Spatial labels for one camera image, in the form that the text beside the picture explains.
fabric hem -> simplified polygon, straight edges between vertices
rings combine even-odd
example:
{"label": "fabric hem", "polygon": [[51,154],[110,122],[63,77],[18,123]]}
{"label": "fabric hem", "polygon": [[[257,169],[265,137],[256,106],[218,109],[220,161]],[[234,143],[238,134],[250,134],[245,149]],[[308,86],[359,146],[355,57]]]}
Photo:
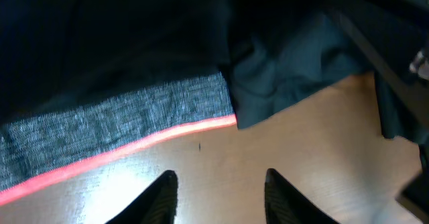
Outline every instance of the fabric hem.
{"label": "fabric hem", "polygon": [[34,176],[33,178],[30,178],[16,186],[3,190],[0,192],[0,206],[16,201],[17,199],[42,190],[43,188],[53,184],[68,180],[69,178],[84,172],[88,172],[89,170],[99,166],[108,164],[109,162],[128,156],[129,154],[134,154],[160,142],[190,133],[228,127],[235,124],[237,124],[235,115],[228,115],[224,117],[205,119],[194,123],[185,123],[161,130],[137,141],[121,146],[115,150],[89,157],[79,162]]}

gray knit fabric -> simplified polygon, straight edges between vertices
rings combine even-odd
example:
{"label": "gray knit fabric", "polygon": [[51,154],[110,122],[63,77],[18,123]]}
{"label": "gray knit fabric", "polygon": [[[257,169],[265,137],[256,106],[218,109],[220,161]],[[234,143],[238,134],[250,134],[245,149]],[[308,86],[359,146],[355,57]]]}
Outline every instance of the gray knit fabric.
{"label": "gray knit fabric", "polygon": [[0,190],[175,125],[230,114],[218,73],[10,123],[0,133]]}

heathered gray cloth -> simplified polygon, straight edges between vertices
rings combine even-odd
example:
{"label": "heathered gray cloth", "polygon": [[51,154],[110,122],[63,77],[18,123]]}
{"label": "heathered gray cloth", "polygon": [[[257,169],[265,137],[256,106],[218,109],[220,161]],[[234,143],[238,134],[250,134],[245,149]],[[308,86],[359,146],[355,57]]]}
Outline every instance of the heathered gray cloth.
{"label": "heathered gray cloth", "polygon": [[0,190],[175,125],[230,114],[218,73],[10,123],[0,133]]}

wooden floor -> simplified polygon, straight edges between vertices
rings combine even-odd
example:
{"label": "wooden floor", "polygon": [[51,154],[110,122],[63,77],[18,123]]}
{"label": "wooden floor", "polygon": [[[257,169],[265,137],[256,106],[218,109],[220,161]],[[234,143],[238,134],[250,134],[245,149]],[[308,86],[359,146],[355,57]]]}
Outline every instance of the wooden floor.
{"label": "wooden floor", "polygon": [[352,76],[249,129],[170,140],[0,207],[0,223],[104,223],[167,169],[175,223],[265,223],[268,168],[338,222],[419,223],[395,202],[418,149],[384,140],[377,111],[372,76]]}

pink stripe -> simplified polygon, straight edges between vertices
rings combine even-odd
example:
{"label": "pink stripe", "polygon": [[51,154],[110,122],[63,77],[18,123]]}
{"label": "pink stripe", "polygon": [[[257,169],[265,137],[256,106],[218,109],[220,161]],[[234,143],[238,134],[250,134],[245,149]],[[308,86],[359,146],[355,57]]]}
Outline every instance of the pink stripe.
{"label": "pink stripe", "polygon": [[136,153],[144,150],[160,142],[180,137],[189,133],[196,133],[199,131],[216,129],[220,127],[228,127],[237,123],[235,115],[229,115],[225,117],[217,117],[198,121],[194,123],[185,123],[177,125],[169,129],[153,133],[147,137],[131,142],[127,145],[117,148],[116,150],[99,154],[67,166],[51,170],[47,173],[40,174],[21,184],[14,187],[8,188],[0,192],[0,206],[16,201],[17,199],[34,193],[38,190],[42,190],[47,186],[65,181],[83,172],[92,170],[99,166],[105,165],[119,158],[123,158],[129,154]]}

